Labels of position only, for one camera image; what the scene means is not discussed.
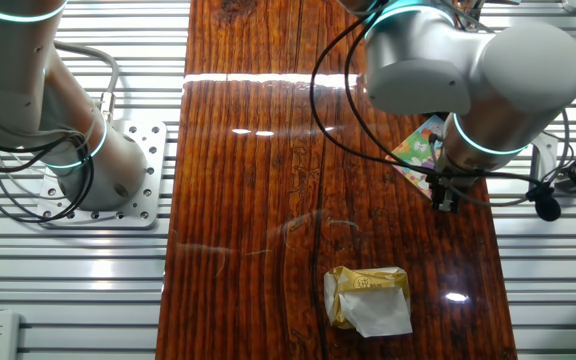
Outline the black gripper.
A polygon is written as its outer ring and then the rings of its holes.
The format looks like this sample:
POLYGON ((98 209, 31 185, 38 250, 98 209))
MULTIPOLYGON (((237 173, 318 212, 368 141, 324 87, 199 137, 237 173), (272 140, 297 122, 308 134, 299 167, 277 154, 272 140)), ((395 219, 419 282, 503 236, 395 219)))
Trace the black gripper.
POLYGON ((478 177, 470 173, 452 171, 447 169, 445 176, 439 176, 437 172, 426 176, 426 182, 431 190, 432 208, 457 213, 459 210, 460 197, 452 188, 459 192, 467 193, 478 177))

